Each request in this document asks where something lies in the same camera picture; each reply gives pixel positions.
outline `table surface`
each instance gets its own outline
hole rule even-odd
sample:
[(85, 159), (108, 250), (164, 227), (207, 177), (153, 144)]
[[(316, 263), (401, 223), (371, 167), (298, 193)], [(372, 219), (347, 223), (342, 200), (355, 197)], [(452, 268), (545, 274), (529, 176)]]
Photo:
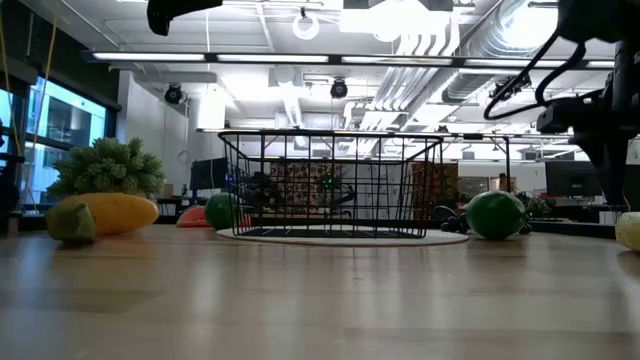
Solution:
[(638, 359), (640, 257), (536, 234), (323, 248), (151, 226), (0, 239), (12, 359)]

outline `ceiling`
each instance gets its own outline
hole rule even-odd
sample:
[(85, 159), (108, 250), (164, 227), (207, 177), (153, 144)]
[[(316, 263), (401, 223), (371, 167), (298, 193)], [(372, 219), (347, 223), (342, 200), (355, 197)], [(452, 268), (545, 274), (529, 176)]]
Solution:
[[(116, 0), (63, 0), (56, 6), (51, 0), (21, 0), (36, 13), (48, 20), (54, 14), (59, 16), (60, 28), (78, 41), (94, 50), (123, 51), (210, 51), (210, 52), (281, 52), (281, 53), (342, 53), (342, 54), (392, 54), (399, 41), (382, 42), (372, 34), (344, 33), (340, 31), (338, 20), (342, 0), (325, 1), (324, 6), (314, 3), (309, 12), (320, 17), (318, 35), (312, 40), (301, 40), (292, 31), (292, 22), (299, 10), (272, 8), (264, 2), (261, 10), (245, 1), (225, 2), (225, 5), (209, 11), (188, 14), (175, 19), (168, 37), (153, 34), (147, 25), (146, 3), (120, 2)], [(475, 10), (460, 15), (460, 32), (464, 34), (489, 9), (495, 0), (476, 0)], [(264, 15), (265, 26), (261, 23), (260, 11)], [(566, 59), (574, 50), (567, 41), (558, 41), (547, 54), (549, 58)], [(613, 59), (613, 46), (592, 41), (587, 44), (587, 57)], [(192, 64), (147, 64), (144, 72), (136, 78), (146, 83), (147, 88), (162, 92), (168, 84), (145, 81), (145, 77), (157, 78), (166, 74), (181, 72), (213, 72), (233, 98), (233, 106), (228, 106), (227, 117), (235, 120), (252, 118), (273, 118), (274, 113), (283, 112), (283, 103), (278, 94), (269, 89), (266, 65), (192, 65)], [(343, 114), (347, 100), (368, 98), (376, 94), (385, 79), (387, 68), (383, 67), (331, 67), (302, 66), (306, 75), (316, 75), (311, 82), (309, 95), (300, 99), (302, 112), (326, 112)], [(533, 85), (548, 74), (534, 71)], [(608, 72), (568, 72), (549, 86), (548, 96), (572, 95), (603, 87)], [(331, 79), (346, 78), (349, 98), (332, 100), (329, 96)], [(194, 93), (197, 86), (190, 88)], [(469, 123), (468, 129), (482, 130), (495, 123), (478, 127), (486, 106), (486, 95), (478, 93), (469, 106), (463, 106), (452, 115), (454, 124), (461, 129)], [(531, 90), (525, 90), (505, 107), (522, 103), (532, 103)], [(528, 124), (535, 121), (540, 111), (531, 111), (508, 119), (508, 123)]]

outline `black wire basket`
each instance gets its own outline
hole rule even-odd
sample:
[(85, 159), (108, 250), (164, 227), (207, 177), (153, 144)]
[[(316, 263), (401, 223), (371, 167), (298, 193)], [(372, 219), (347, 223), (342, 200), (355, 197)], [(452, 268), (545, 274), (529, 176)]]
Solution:
[(422, 238), (438, 136), (224, 131), (233, 234)]

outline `green toy fruit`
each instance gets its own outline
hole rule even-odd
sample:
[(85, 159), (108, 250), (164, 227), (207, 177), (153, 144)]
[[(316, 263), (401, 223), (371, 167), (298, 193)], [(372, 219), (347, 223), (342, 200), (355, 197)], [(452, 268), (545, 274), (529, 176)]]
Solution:
[(526, 211), (513, 194), (490, 191), (471, 200), (467, 207), (469, 227), (490, 240), (504, 240), (522, 229)]
[(242, 214), (232, 214), (235, 204), (231, 204), (233, 195), (228, 193), (215, 194), (209, 198), (204, 209), (204, 216), (207, 223), (214, 229), (224, 230), (233, 226), (233, 218), (241, 218)]

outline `white round mat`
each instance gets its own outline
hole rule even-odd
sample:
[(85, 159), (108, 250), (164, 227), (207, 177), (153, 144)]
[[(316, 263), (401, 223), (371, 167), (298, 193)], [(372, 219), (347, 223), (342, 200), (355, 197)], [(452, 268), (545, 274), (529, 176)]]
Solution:
[(256, 241), (277, 244), (297, 244), (314, 246), (346, 246), (346, 247), (399, 247), (399, 246), (435, 246), (451, 245), (466, 242), (469, 237), (461, 234), (445, 233), (439, 230), (427, 230), (422, 239), (415, 238), (304, 238), (304, 237), (270, 237), (233, 235), (232, 229), (218, 231), (218, 236), (241, 241)]

